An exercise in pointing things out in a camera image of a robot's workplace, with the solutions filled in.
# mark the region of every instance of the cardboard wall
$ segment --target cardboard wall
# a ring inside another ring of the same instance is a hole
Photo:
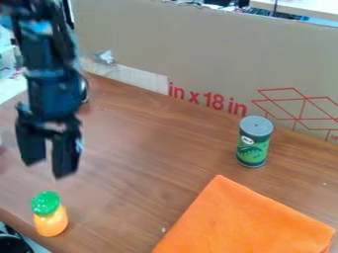
[[[83,55],[170,80],[168,94],[338,143],[338,30],[159,0],[73,0]]]

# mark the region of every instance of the orange cloth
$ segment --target orange cloth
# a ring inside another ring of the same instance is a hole
[[[335,230],[216,176],[153,253],[325,253]]]

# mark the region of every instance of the can lid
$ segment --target can lid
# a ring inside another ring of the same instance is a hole
[[[54,213],[59,206],[59,196],[52,191],[43,191],[32,199],[32,211],[36,215],[47,216]]]
[[[271,134],[274,125],[267,119],[259,116],[249,116],[240,121],[240,128],[246,133],[261,137]]]

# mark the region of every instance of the green can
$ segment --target green can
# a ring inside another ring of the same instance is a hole
[[[240,121],[236,158],[248,168],[262,167],[267,161],[273,124],[262,117],[250,116]]]

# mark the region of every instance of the wooden table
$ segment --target wooden table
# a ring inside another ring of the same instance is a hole
[[[91,82],[81,168],[58,182],[49,163],[25,168],[19,159],[18,98],[0,107],[0,219],[53,253],[149,253],[217,174],[338,227],[338,146],[276,129],[267,165],[246,169],[233,156],[237,117],[103,77]],[[54,238],[32,227],[30,201],[41,190],[58,191],[70,212]]]
[[[274,10],[276,0],[250,0],[253,8]],[[278,12],[338,21],[337,0],[278,0]]]

